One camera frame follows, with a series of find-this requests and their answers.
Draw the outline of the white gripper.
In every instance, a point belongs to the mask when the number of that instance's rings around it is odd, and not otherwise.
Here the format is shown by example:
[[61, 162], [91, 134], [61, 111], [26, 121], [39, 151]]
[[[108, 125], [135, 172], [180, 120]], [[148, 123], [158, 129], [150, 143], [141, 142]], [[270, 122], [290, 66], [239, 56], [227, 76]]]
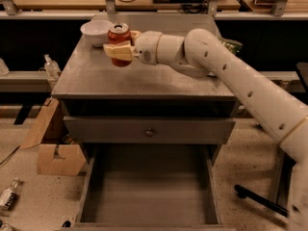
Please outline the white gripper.
[[126, 40], [117, 44], [104, 44], [103, 48], [107, 56], [122, 61], [132, 61], [136, 48], [141, 63], [155, 65], [158, 63], [157, 47], [161, 36], [162, 33], [156, 31], [132, 31], [131, 41], [134, 41], [135, 47]]

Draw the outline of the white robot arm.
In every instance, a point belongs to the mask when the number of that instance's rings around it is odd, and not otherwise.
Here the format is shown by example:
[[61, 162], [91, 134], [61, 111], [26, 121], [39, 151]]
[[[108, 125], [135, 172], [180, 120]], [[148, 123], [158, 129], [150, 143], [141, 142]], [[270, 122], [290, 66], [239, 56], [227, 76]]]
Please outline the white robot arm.
[[212, 33], [193, 29], [185, 36], [147, 31], [131, 41], [104, 46], [107, 56], [143, 64], [166, 64], [201, 78], [212, 72], [228, 87], [270, 137], [299, 164], [288, 231], [308, 231], [308, 107], [236, 57]]

